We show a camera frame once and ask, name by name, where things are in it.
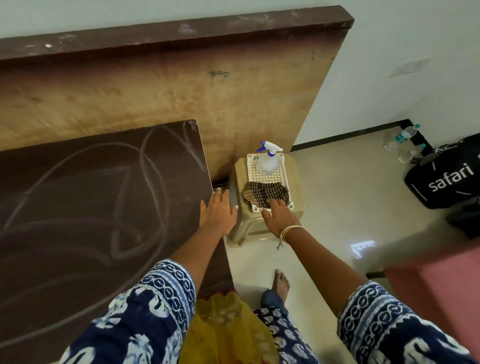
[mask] hand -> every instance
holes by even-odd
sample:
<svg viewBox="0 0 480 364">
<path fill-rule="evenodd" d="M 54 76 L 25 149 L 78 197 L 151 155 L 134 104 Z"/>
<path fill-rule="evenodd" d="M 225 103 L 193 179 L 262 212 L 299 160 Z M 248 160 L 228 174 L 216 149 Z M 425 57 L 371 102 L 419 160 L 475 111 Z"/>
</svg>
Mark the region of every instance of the hand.
<svg viewBox="0 0 480 364">
<path fill-rule="evenodd" d="M 280 238 L 282 231 L 290 225 L 301 225 L 297 217 L 285 205 L 283 200 L 274 200 L 269 198 L 267 202 L 272 209 L 272 216 L 264 208 L 260 209 L 268 229 L 277 237 Z"/>
<path fill-rule="evenodd" d="M 222 236 L 227 235 L 237 223 L 238 205 L 230 209 L 230 193 L 217 188 L 212 193 L 208 207 L 200 202 L 200 226 L 218 229 Z"/>
</svg>

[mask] white plastic basket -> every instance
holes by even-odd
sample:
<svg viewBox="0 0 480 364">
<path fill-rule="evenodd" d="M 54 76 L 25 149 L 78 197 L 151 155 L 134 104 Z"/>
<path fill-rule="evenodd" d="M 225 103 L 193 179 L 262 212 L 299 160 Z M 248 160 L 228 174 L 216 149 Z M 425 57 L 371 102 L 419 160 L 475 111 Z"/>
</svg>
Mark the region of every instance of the white plastic basket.
<svg viewBox="0 0 480 364">
<path fill-rule="evenodd" d="M 257 170 L 258 157 L 261 153 L 257 154 L 248 154 L 247 155 L 247 169 L 248 169 L 248 181 L 249 182 L 261 182 L 261 183 L 275 183 L 280 182 L 282 186 L 288 188 L 287 173 L 285 172 L 285 156 L 283 153 L 277 153 L 276 155 L 280 157 L 281 164 L 278 166 L 275 172 L 272 174 L 261 174 Z M 293 210 L 294 205 L 292 201 L 292 196 L 290 195 L 290 189 L 288 188 L 288 200 L 290 201 L 288 208 Z M 253 212 L 260 212 L 260 209 L 252 205 Z"/>
</svg>

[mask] foot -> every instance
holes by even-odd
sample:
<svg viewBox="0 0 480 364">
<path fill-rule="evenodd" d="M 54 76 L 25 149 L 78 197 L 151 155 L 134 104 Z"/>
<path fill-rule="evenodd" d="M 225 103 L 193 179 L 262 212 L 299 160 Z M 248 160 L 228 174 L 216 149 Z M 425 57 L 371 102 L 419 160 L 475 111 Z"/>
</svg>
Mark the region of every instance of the foot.
<svg viewBox="0 0 480 364">
<path fill-rule="evenodd" d="M 287 300 L 288 291 L 290 290 L 290 283 L 287 277 L 280 269 L 275 270 L 275 277 L 273 278 L 272 290 L 277 292 L 283 303 Z"/>
</svg>

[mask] white spray bottle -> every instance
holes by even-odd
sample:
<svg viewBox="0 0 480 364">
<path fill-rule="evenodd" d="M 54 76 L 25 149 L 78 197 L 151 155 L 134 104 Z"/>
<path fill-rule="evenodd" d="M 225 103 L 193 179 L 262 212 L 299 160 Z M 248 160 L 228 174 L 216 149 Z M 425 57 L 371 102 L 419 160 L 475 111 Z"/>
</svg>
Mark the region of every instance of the white spray bottle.
<svg viewBox="0 0 480 364">
<path fill-rule="evenodd" d="M 283 151 L 283 149 L 273 143 L 262 140 L 262 147 L 257 149 L 257 152 L 261 152 L 263 150 L 268 150 L 268 152 L 262 153 L 259 156 L 257 170 L 261 174 L 272 174 L 276 171 L 281 163 L 281 159 L 276 155 L 276 153 Z"/>
</svg>

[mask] brown rag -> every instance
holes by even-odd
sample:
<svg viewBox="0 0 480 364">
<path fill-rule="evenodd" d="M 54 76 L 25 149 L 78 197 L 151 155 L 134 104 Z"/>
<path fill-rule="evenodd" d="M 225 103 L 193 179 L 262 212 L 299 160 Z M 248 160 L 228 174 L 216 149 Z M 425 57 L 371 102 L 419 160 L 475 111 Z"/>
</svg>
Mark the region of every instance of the brown rag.
<svg viewBox="0 0 480 364">
<path fill-rule="evenodd" d="M 248 182 L 243 188 L 243 196 L 257 207 L 270 208 L 270 204 L 267 202 L 269 198 L 283 200 L 287 206 L 290 203 L 288 200 L 288 188 L 284 187 L 280 182 Z"/>
</svg>

